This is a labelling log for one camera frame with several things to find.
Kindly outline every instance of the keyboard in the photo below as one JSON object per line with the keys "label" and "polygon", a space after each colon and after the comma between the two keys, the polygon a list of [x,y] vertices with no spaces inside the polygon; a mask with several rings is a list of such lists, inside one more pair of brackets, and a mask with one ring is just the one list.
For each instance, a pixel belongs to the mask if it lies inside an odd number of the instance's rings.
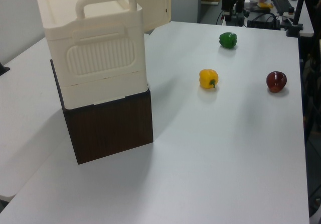
{"label": "keyboard", "polygon": [[272,0],[272,1],[276,7],[277,12],[280,14],[280,16],[282,16],[284,12],[289,12],[289,8],[292,7],[288,0]]}

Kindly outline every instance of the white plastic box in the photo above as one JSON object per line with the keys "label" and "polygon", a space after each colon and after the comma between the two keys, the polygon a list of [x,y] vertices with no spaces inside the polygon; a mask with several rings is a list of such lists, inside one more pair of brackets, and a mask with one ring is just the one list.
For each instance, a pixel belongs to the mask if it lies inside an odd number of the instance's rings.
{"label": "white plastic box", "polygon": [[143,33],[170,21],[171,0],[38,5],[66,109],[147,91]]}

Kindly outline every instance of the black cable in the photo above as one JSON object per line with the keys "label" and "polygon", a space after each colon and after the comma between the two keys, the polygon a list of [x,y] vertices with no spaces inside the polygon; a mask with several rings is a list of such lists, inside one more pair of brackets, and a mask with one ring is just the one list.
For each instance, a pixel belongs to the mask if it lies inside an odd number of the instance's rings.
{"label": "black cable", "polygon": [[[265,23],[267,23],[267,21],[268,21],[271,17],[273,17],[273,16],[270,16],[270,17],[265,21]],[[284,17],[284,16],[280,16],[280,15],[275,16],[275,18],[279,18],[279,17]],[[285,17],[285,18],[287,18],[287,19],[288,19],[288,17]]]}
{"label": "black cable", "polygon": [[273,13],[262,13],[262,14],[258,15],[256,18],[254,18],[254,19],[252,20],[252,22],[251,22],[251,27],[254,26],[254,23],[255,23],[255,21],[256,21],[257,19],[259,19],[261,16],[264,16],[264,15],[272,15],[272,16],[273,16],[273,20],[274,20],[274,21],[276,20],[275,14],[273,14]]}
{"label": "black cable", "polygon": [[273,16],[270,16],[270,17],[268,17],[268,18],[266,19],[266,21],[265,21],[265,23],[264,23],[264,27],[266,27],[266,23],[267,23],[267,21],[268,21],[271,17],[273,17]]}
{"label": "black cable", "polygon": [[219,18],[220,18],[221,13],[220,13],[219,16],[217,17],[216,25],[217,25],[217,22],[219,21]]}
{"label": "black cable", "polygon": [[277,16],[275,16],[275,17],[276,17],[276,18],[279,18],[279,17],[285,17],[285,18],[289,19],[289,17],[281,16],[281,15],[277,15]]}
{"label": "black cable", "polygon": [[221,17],[221,25],[223,23],[223,20],[224,20],[224,15],[222,15],[222,17]]}

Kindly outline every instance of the green bell pepper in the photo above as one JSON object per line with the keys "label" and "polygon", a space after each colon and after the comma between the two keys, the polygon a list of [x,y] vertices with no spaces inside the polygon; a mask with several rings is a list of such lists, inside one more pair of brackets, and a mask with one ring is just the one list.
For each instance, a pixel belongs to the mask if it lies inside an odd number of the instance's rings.
{"label": "green bell pepper", "polygon": [[236,45],[236,34],[225,32],[220,36],[220,44],[225,48],[233,48]]}

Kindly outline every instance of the floor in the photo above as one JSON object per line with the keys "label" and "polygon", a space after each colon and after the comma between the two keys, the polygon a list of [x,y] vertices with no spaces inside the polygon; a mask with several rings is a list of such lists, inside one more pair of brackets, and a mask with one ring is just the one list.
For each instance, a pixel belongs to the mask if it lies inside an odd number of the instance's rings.
{"label": "floor", "polygon": [[[219,25],[218,17],[221,13],[221,3],[216,5],[202,5],[201,23]],[[320,206],[321,199],[321,128],[316,125],[309,137],[305,148],[307,186],[309,194],[310,215],[314,214]],[[0,202],[0,212],[7,205],[7,202]]]}

